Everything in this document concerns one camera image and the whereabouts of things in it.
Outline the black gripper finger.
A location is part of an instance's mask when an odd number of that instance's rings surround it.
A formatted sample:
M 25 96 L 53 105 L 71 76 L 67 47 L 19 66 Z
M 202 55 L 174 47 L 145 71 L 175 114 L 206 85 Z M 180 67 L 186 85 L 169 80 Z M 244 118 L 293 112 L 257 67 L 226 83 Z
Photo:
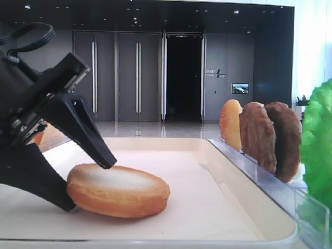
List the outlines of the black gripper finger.
M 66 212 L 76 207 L 66 192 L 67 182 L 35 143 L 1 148 L 1 184 L 36 195 Z
M 83 96 L 57 93 L 36 113 L 79 145 L 100 167 L 110 169 L 117 162 L 88 113 Z

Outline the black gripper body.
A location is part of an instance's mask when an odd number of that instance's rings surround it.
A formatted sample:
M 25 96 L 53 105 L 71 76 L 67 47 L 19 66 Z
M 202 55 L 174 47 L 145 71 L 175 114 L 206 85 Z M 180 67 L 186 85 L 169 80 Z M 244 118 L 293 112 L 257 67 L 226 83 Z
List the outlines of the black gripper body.
M 71 92 L 89 71 L 71 52 L 43 72 L 2 53 L 1 148 L 27 144 L 43 132 L 46 120 L 37 115 L 37 110 L 57 93 Z

